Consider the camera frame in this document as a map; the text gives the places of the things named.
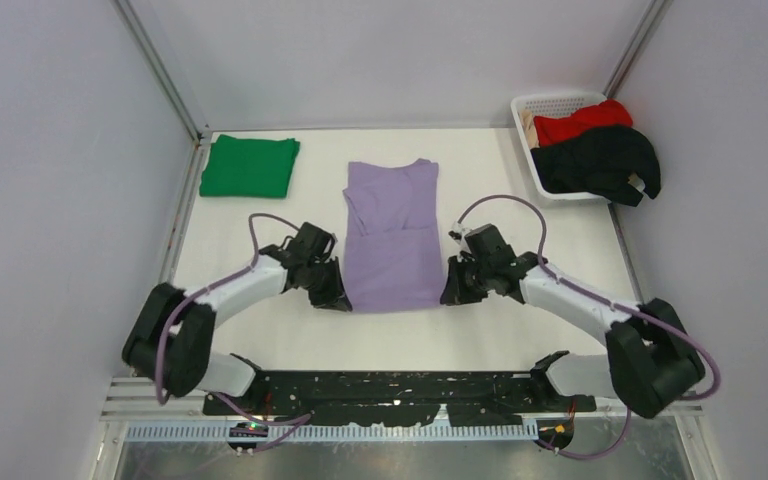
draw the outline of wire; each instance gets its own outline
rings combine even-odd
[[[249,215],[249,232],[251,232],[252,245],[254,246],[254,256],[252,256],[252,260],[249,263],[249,265],[247,265],[242,270],[234,272],[225,278],[221,278],[211,283],[206,287],[202,287],[196,290],[190,296],[185,298],[184,301],[179,303],[174,310],[172,310],[172,313],[169,314],[169,318],[166,319],[166,323],[163,325],[163,330],[160,333],[160,339],[157,342],[157,357],[155,358],[155,363],[154,363],[154,392],[155,392],[155,396],[157,397],[157,402],[159,404],[166,405],[166,402],[169,401],[169,397],[171,396],[170,393],[166,393],[166,394],[163,393],[163,364],[166,361],[166,343],[169,340],[169,329],[176,324],[178,315],[181,314],[184,308],[186,308],[189,304],[193,303],[193,301],[195,301],[197,298],[201,297],[202,295],[206,294],[207,292],[213,289],[219,288],[228,282],[231,282],[233,280],[236,280],[242,277],[243,275],[252,271],[252,269],[257,265],[257,260],[260,256],[258,254],[258,250],[260,249],[258,248],[257,235],[254,232],[255,218],[271,218],[272,220],[279,221],[296,231],[299,230],[299,227],[293,225],[288,220],[284,220],[283,218],[277,215],[272,215],[269,213],[253,213]]]
[[[282,420],[280,422],[269,421],[269,420],[261,420],[259,418],[253,417],[250,414],[244,412],[242,408],[238,407],[234,402],[231,401],[230,398],[225,396],[224,393],[213,392],[212,395],[214,397],[218,398],[219,400],[222,400],[222,402],[225,403],[225,405],[228,405],[228,407],[230,407],[231,410],[235,411],[238,415],[240,415],[241,417],[245,418],[246,420],[248,420],[250,422],[259,423],[261,425],[266,425],[267,427],[283,427],[283,426],[286,426],[286,425],[299,425],[299,424],[305,423],[308,420],[310,420],[310,414],[309,413],[306,413],[306,414],[304,414],[304,415],[302,415],[300,417],[296,417],[296,418],[294,418],[292,420]]]
[[[569,412],[567,414],[569,415],[569,424],[570,424],[570,430],[575,430],[575,398],[572,399],[572,405],[570,405]]]
[[[251,454],[260,453],[260,452],[265,452],[266,450],[269,450],[269,449],[277,447],[281,442],[284,441],[284,439],[286,439],[287,437],[289,437],[290,435],[295,433],[296,430],[301,428],[303,424],[304,424],[304,422],[298,423],[298,424],[294,425],[293,428],[287,430],[286,432],[284,432],[283,435],[281,435],[280,437],[276,438],[275,440],[272,440],[271,442],[268,442],[268,443],[264,443],[263,445],[259,445],[256,448],[250,448],[248,450],[248,452],[251,453]]]
[[[475,207],[481,205],[484,202],[488,202],[490,200],[496,200],[496,199],[505,199],[505,200],[512,200],[514,202],[519,202],[525,205],[526,207],[530,208],[531,211],[534,212],[535,215],[537,215],[537,219],[540,220],[540,227],[542,229],[540,233],[540,243],[537,245],[537,263],[540,265],[540,268],[543,269],[543,271],[546,272],[546,274],[548,274],[551,278],[558,281],[558,283],[566,286],[567,288],[570,288],[574,292],[584,295],[587,298],[595,300],[612,309],[616,309],[623,313],[627,313],[631,316],[637,317],[652,325],[655,325],[656,327],[666,330],[668,333],[680,338],[682,341],[684,341],[685,343],[687,343],[688,345],[696,349],[697,352],[699,352],[699,355],[705,359],[705,362],[711,368],[711,377],[712,377],[711,386],[708,387],[708,390],[705,390],[702,393],[686,395],[679,398],[679,400],[703,400],[717,393],[717,391],[720,389],[720,385],[722,384],[722,374],[720,373],[720,367],[714,361],[714,358],[711,356],[708,350],[706,350],[705,347],[703,347],[699,342],[690,338],[690,336],[688,336],[686,333],[664,322],[663,320],[655,318],[652,315],[641,312],[637,309],[629,308],[621,304],[615,304],[610,299],[605,298],[596,292],[592,292],[563,277],[558,277],[558,274],[556,274],[555,272],[552,271],[552,269],[549,268],[549,266],[546,264],[546,259],[543,258],[543,247],[546,245],[546,235],[548,233],[548,227],[546,226],[546,217],[544,217],[543,214],[540,212],[540,210],[528,200],[525,200],[524,198],[520,198],[514,195],[505,195],[505,194],[489,195],[483,198],[479,198],[478,200],[473,202],[472,205],[467,207],[466,210],[464,210],[464,213],[461,214],[460,218],[458,218],[458,223],[462,223],[466,218],[466,216],[469,215],[469,213],[472,212],[475,209]],[[626,422],[625,422],[625,425],[623,426],[622,431],[620,432],[620,436],[617,438],[616,442],[614,442],[613,445],[608,447],[607,450],[604,450],[599,453],[594,453],[594,454],[580,454],[580,453],[573,453],[573,452],[567,452],[567,451],[560,451],[559,453],[564,457],[575,458],[578,460],[594,460],[597,458],[602,458],[605,455],[613,452],[620,445],[626,433],[628,432],[628,426],[630,424],[630,420],[631,420],[631,410],[628,410],[628,412],[626,413]],[[541,445],[543,446],[551,448],[549,444],[547,444],[542,440],[538,440],[538,442],[540,442]]]
[[[617,437],[616,440],[614,440],[613,445],[606,448],[605,450],[602,450],[601,452],[596,453],[575,453],[575,452],[568,452],[566,450],[558,450],[556,453],[562,457],[566,458],[572,458],[575,460],[596,460],[598,458],[606,457],[612,453],[614,453],[614,450],[620,447],[623,440],[625,440],[625,436],[628,434],[628,427],[631,426],[631,409],[626,409],[625,412],[625,422],[623,422],[623,429],[620,431],[620,435]],[[552,440],[554,440],[555,436],[552,435],[552,439],[546,442],[545,440],[537,440],[537,443],[539,443],[541,446],[548,448],[550,450],[555,450],[555,448],[552,446]]]

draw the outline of green folded cloth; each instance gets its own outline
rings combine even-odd
[[[220,135],[201,174],[202,197],[284,198],[299,142]]]

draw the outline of white basket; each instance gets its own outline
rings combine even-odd
[[[514,116],[519,141],[522,144],[522,150],[525,152],[525,159],[528,162],[528,169],[531,171],[531,179],[537,188],[538,199],[541,205],[550,206],[561,202],[598,202],[607,203],[608,200],[599,195],[593,195],[588,192],[576,193],[550,193],[543,188],[540,182],[540,176],[537,174],[537,167],[534,165],[534,157],[531,156],[531,150],[528,148],[528,142],[525,140],[525,131],[522,129],[522,120],[519,112],[528,109],[535,115],[543,117],[561,118],[568,117],[576,110],[590,105],[596,105],[605,101],[605,96],[601,93],[592,92],[566,92],[547,95],[523,95],[516,97],[511,101],[511,113]]]

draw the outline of purple t-shirt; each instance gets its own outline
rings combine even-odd
[[[446,284],[437,229],[437,175],[429,160],[399,168],[349,163],[346,294],[356,312],[440,305]]]

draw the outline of white table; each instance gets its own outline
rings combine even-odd
[[[516,132],[510,129],[302,130],[233,132],[236,137],[301,142],[283,200],[197,197],[174,281],[202,286],[249,262],[246,219],[269,212],[300,225],[311,222],[344,239],[342,190],[347,163],[406,165],[417,158],[440,164],[437,218],[444,257],[458,251],[447,232],[479,197],[508,193],[533,200],[533,184]],[[545,255],[558,267],[601,290],[632,299],[619,242],[606,205],[543,209],[549,226]],[[261,245],[290,233],[258,220]],[[536,251],[540,224],[522,205],[496,200],[478,207],[465,224],[493,223],[517,254]],[[341,257],[343,244],[335,253]],[[446,258],[440,261],[445,264]],[[478,305],[394,314],[315,310],[303,291],[271,298],[231,319],[215,334],[214,349],[237,353],[267,369],[527,370],[546,354],[604,351],[594,339],[554,315],[491,295]]]

